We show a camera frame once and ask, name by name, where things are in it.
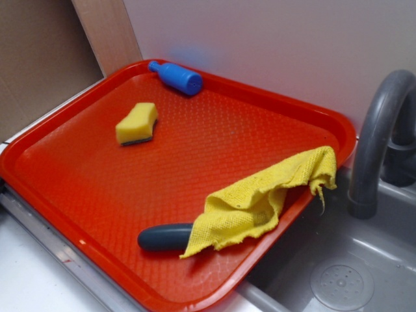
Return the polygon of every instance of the red tray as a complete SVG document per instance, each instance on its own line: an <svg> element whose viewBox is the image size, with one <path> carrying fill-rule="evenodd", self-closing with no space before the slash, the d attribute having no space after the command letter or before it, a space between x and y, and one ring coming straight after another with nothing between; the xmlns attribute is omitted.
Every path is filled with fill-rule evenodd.
<svg viewBox="0 0 416 312"><path fill-rule="evenodd" d="M336 112L207 73L188 97L147 65L118 71L13 141L0 176L143 306L197 311L247 275L311 201L309 189L289 192L274 231L220 252L179 260L141 250L137 235L193 222L208 194L295 153L329 145L340 166L356 132ZM121 147L114 127L138 102L156 104L154 139Z"/></svg>

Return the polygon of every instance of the scrub sponge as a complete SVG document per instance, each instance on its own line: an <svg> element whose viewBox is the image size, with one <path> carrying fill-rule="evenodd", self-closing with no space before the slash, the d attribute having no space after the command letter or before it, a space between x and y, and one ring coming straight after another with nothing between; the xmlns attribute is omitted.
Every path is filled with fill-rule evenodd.
<svg viewBox="0 0 416 312"><path fill-rule="evenodd" d="M117 142L130 145L149 141L158 114L154 103L137 103L131 112L116 125Z"/></svg>

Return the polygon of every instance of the sink basin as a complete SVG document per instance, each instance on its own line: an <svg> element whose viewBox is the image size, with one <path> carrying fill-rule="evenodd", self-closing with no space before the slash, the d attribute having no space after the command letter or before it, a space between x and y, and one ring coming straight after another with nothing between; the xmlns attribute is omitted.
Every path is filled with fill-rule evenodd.
<svg viewBox="0 0 416 312"><path fill-rule="evenodd" d="M350 170L315 199L247 281L292 312L416 311L416 195L380 182L376 216L347 212Z"/></svg>

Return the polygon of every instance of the faucet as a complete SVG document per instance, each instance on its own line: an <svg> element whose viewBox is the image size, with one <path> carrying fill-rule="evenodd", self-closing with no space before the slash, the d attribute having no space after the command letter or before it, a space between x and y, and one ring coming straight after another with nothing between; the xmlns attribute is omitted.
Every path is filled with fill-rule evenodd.
<svg viewBox="0 0 416 312"><path fill-rule="evenodd" d="M404 187L416 181L416 77L390 73L377 89L359 136L348 211L360 219L377 212L379 178Z"/></svg>

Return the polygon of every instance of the blue bottle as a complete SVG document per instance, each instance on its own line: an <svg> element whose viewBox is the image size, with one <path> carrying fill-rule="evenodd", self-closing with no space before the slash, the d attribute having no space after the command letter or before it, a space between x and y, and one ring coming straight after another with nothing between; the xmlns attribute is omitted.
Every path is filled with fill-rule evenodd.
<svg viewBox="0 0 416 312"><path fill-rule="evenodd" d="M179 65L172 63L160 65L153 60L149 63L149 70L157 72L161 81L168 86L178 89L189 96L194 96L202 88L202 76Z"/></svg>

